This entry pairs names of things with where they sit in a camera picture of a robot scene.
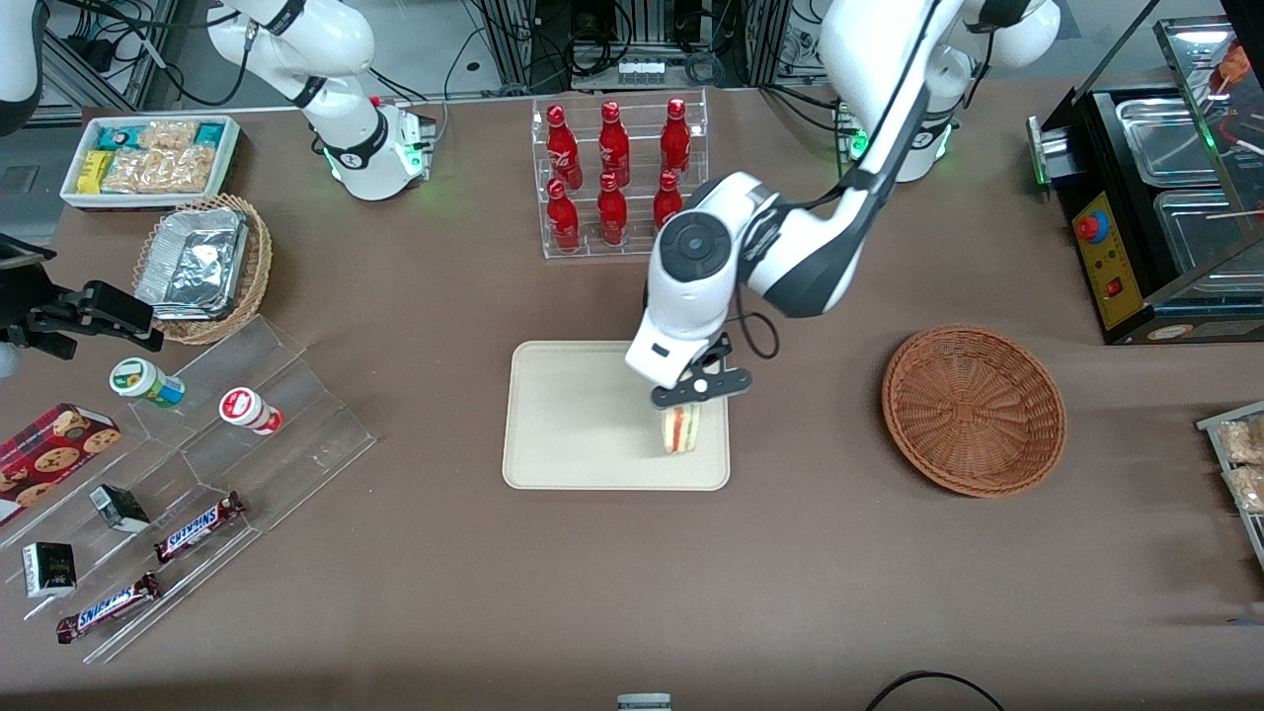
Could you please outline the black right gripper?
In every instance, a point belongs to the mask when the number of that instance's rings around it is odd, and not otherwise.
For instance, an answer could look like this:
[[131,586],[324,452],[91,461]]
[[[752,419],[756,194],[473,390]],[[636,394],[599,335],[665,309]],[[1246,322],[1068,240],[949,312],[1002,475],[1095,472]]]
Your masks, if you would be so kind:
[[123,288],[102,280],[66,288],[51,282],[35,261],[3,261],[4,344],[70,361],[78,342],[67,334],[82,333],[86,320],[90,337],[114,337],[150,353],[163,350],[164,334],[153,326],[153,307]]

